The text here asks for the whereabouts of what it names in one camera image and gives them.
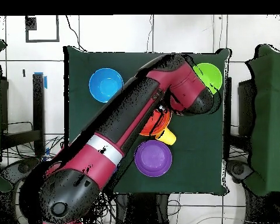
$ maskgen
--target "black frame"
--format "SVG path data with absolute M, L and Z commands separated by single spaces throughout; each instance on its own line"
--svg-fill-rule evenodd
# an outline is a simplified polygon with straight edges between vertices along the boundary
M 29 22 L 35 22 L 34 26 L 31 27 Z M 36 30 L 36 17 L 25 16 L 25 29 L 26 29 L 26 42 L 37 43 L 37 42 L 59 42 L 59 16 L 56 16 L 56 39 L 55 40 L 29 40 L 29 30 Z

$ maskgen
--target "blue bowl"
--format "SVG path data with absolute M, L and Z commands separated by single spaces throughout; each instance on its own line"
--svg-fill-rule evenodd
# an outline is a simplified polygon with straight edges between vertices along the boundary
M 108 102 L 123 86 L 121 75 L 109 68 L 97 70 L 89 80 L 91 95 L 99 102 Z

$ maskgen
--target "metal stand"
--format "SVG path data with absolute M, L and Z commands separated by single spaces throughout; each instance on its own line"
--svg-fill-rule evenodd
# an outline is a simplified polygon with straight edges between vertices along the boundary
M 8 81 L 1 79 L 1 99 L 2 99 L 2 130 L 8 129 Z M 8 149 L 21 144 L 34 142 L 36 156 L 45 154 L 44 147 L 44 86 L 43 76 L 33 75 L 33 129 L 18 133 L 4 133 L 1 138 L 1 149 Z

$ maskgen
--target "blue tape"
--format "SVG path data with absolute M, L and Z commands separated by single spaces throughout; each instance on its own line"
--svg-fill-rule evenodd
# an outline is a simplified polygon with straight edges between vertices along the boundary
M 48 88 L 48 84 L 47 84 L 47 76 L 44 77 L 44 88 L 47 89 Z

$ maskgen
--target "purple bowl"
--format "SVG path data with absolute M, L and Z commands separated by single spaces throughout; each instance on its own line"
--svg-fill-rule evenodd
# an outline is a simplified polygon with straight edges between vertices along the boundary
M 159 177 L 165 174 L 172 163 L 170 149 L 157 140 L 141 143 L 135 152 L 135 163 L 138 170 L 149 177 Z

